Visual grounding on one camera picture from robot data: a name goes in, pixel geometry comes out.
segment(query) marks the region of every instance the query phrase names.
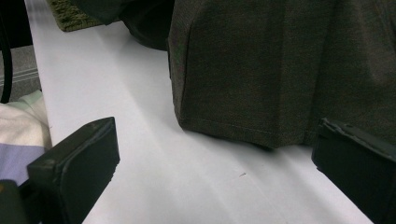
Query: white table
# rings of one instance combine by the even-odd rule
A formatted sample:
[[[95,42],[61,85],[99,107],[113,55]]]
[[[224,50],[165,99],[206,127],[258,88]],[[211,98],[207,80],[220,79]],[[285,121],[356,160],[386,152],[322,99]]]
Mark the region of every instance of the white table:
[[[183,131],[167,55],[122,22],[63,33],[26,0],[53,144],[115,117],[121,161],[84,223],[372,223],[310,159]]]

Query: black cable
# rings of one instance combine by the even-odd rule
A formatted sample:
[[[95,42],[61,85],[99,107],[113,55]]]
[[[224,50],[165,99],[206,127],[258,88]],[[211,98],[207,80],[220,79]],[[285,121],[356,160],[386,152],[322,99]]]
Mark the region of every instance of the black cable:
[[[9,46],[6,28],[3,23],[3,18],[0,12],[0,46],[3,51],[3,62],[4,62],[4,86],[3,94],[1,96],[0,103],[6,104],[9,102],[9,97],[11,96],[12,90],[12,56],[11,48]]]

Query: gray floor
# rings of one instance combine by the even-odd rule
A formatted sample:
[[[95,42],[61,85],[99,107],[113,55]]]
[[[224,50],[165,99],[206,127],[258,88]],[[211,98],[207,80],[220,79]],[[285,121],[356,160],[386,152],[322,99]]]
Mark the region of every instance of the gray floor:
[[[35,51],[33,46],[12,49],[12,62],[14,78],[10,102],[17,101],[23,95],[40,90],[40,80],[35,63]],[[4,65],[0,51],[0,95],[3,92]]]

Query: green mat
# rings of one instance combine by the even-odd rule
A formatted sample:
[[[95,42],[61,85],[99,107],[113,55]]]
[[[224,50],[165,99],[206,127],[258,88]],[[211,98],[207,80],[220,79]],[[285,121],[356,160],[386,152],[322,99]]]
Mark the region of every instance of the green mat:
[[[76,31],[102,24],[98,20],[83,13],[69,0],[47,0],[47,3],[58,27],[64,32]]]

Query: folded cloth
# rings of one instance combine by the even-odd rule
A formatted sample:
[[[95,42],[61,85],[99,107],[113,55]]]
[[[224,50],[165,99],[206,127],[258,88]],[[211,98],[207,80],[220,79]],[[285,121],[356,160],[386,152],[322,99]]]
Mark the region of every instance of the folded cloth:
[[[28,178],[26,165],[51,148],[42,92],[0,105],[0,130],[0,179],[20,185]]]

